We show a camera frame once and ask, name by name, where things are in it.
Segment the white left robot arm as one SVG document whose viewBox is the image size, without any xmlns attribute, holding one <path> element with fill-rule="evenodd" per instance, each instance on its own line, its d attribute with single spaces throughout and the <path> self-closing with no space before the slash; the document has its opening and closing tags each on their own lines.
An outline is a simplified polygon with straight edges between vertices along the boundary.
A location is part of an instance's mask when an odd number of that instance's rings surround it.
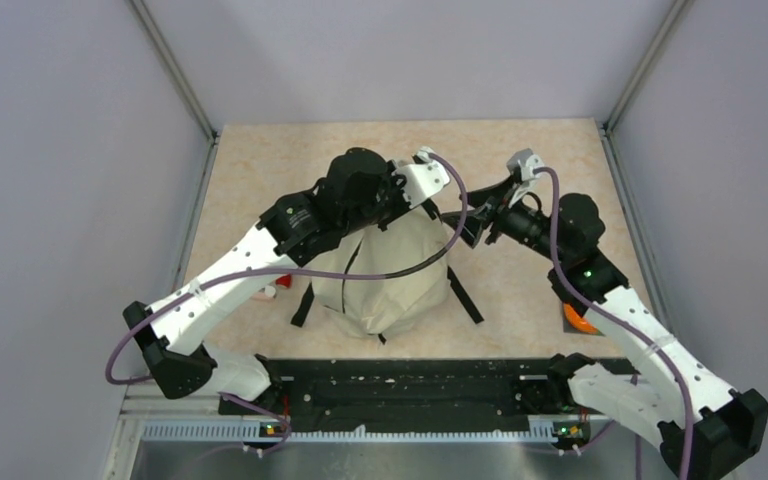
<svg viewBox="0 0 768 480">
<path fill-rule="evenodd" d="M 257 413 L 279 404 L 280 386 L 257 354 L 222 353 L 206 336 L 283 275 L 336 249 L 348 235 L 385 227 L 439 193 L 448 172 L 429 152 L 402 166 L 361 147 L 335 157 L 313 187 L 285 194 L 229 252 L 187 285 L 123 312 L 162 395 L 181 399 L 204 388 L 231 393 Z"/>
</svg>

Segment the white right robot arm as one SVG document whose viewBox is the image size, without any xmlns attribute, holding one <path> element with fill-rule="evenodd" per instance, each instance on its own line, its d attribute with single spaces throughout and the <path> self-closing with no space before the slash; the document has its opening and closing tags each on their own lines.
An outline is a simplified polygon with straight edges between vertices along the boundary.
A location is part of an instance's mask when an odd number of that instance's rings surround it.
<svg viewBox="0 0 768 480">
<path fill-rule="evenodd" d="M 469 213 L 445 215 L 463 240 L 507 236 L 550 259 L 548 278 L 564 307 L 617 345 L 639 374 L 632 382 L 575 353 L 555 356 L 546 397 L 560 412 L 601 413 L 654 446 L 681 479 L 721 479 L 757 454 L 768 402 L 706 368 L 646 307 L 601 252 L 605 226 L 593 199 L 555 194 L 549 212 L 523 203 L 525 187 L 506 179 L 469 192 Z"/>
</svg>

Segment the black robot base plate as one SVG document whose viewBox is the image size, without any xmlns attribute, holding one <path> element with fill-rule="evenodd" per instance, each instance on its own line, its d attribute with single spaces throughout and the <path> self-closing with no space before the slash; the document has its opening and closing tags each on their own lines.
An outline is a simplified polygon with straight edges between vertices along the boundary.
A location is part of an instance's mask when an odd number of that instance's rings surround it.
<svg viewBox="0 0 768 480">
<path fill-rule="evenodd" d="M 539 416 L 584 420 L 562 404 L 546 359 L 291 360 L 253 405 L 295 433 L 484 433 L 528 430 Z"/>
</svg>

